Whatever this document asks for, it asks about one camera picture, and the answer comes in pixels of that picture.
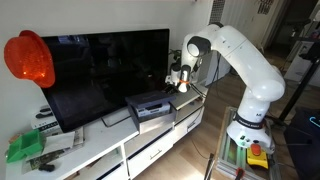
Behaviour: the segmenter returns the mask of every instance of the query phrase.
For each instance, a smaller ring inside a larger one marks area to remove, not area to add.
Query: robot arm
[[[212,24],[185,37],[179,91],[189,90],[191,69],[200,56],[213,50],[230,63],[247,85],[234,121],[227,129],[229,136],[241,147],[249,147],[255,140],[272,151],[271,137],[264,132],[262,120],[270,102],[282,97],[285,83],[280,72],[233,27]]]

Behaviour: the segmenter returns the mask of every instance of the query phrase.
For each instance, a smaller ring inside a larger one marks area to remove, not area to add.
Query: tv stand
[[[207,94],[207,88],[197,88]],[[6,179],[133,179],[200,124],[204,100],[192,89],[176,94],[172,102],[174,123],[141,135],[131,118],[108,128],[96,121],[84,127],[86,141],[82,148],[50,163],[56,166],[55,171],[23,174],[19,161],[7,164]]]

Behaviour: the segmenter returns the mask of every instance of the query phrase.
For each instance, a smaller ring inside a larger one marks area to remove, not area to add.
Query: television
[[[165,88],[169,29],[42,39],[56,77],[42,91],[63,132],[127,106],[125,97]]]

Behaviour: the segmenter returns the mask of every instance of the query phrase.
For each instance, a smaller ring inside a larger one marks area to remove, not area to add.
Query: orange helmet
[[[54,84],[55,74],[51,53],[44,41],[30,30],[21,31],[4,47],[4,60],[11,73],[29,79],[42,88]]]

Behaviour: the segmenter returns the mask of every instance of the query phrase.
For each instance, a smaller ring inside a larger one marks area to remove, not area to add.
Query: cabinet drawer
[[[172,131],[155,141],[132,159],[128,160],[130,178],[135,178],[139,173],[146,169],[150,164],[161,157],[173,146]]]
[[[128,180],[128,171],[126,170],[124,165],[121,165],[119,168],[102,178],[102,180]]]
[[[200,124],[202,115],[203,115],[204,107],[198,109],[189,117],[184,119],[181,123],[175,126],[174,129],[174,143],[179,141],[183,136],[185,136],[189,131],[195,128],[198,124]]]

